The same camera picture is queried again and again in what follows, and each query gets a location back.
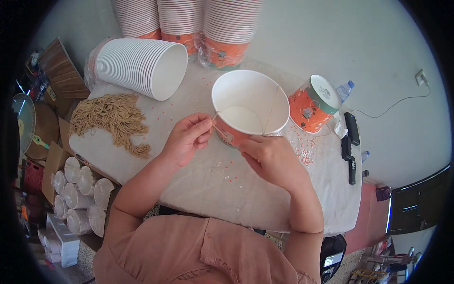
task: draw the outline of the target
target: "black device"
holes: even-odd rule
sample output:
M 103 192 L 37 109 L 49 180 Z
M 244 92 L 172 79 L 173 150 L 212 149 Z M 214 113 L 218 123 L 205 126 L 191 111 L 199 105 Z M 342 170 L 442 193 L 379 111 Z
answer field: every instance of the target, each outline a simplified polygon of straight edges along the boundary
M 340 143 L 342 149 L 341 149 L 341 154 L 342 154 L 342 158 L 345 160 L 345 161 L 350 161 L 351 159 L 351 140 L 350 140 L 350 137 L 348 137 L 347 135 L 344 136 L 344 138 L 342 138 L 341 140 L 341 143 Z
M 356 183 L 356 161 L 353 156 L 351 156 L 350 161 L 348 161 L 348 177 L 349 183 L 354 185 Z
M 358 124 L 356 124 L 356 118 L 349 112 L 344 113 L 345 123 L 347 124 L 348 132 L 347 135 L 351 139 L 353 145 L 359 146 L 360 134 L 358 132 Z

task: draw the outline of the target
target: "wall outlet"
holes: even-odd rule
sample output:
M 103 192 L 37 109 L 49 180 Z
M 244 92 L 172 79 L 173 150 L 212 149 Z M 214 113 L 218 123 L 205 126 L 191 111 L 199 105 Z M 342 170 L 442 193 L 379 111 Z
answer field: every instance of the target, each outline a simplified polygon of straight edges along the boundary
M 421 71 L 418 72 L 418 74 L 415 75 L 416 82 L 418 83 L 418 86 L 421 86 L 422 84 L 427 84 L 427 79 L 424 74 L 424 70 L 421 69 Z

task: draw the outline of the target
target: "pink shirt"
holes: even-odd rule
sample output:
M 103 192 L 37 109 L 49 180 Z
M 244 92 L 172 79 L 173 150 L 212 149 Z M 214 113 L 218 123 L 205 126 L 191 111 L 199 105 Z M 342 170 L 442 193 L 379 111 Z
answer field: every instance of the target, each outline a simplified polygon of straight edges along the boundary
M 266 237 L 184 215 L 151 217 L 134 232 L 105 241 L 93 271 L 97 283 L 315 283 Z

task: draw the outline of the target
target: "red plastic crate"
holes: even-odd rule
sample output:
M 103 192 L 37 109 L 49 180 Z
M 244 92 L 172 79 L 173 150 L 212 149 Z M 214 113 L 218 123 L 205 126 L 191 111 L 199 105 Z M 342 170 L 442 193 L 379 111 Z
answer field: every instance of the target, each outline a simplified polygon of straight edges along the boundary
M 24 189 L 26 192 L 41 191 L 44 167 L 27 159 L 24 174 Z

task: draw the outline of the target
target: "plastic water bottle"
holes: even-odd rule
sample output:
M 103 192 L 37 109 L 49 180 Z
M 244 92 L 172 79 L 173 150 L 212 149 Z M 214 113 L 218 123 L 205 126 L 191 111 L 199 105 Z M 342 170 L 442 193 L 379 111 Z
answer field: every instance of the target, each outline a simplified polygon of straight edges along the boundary
M 369 155 L 370 155 L 370 152 L 369 152 L 369 151 L 364 152 L 364 153 L 361 155 L 361 163 L 364 163 Z
M 340 85 L 336 90 L 340 96 L 340 101 L 344 103 L 351 93 L 351 89 L 355 87 L 352 81 L 348 81 L 347 84 Z

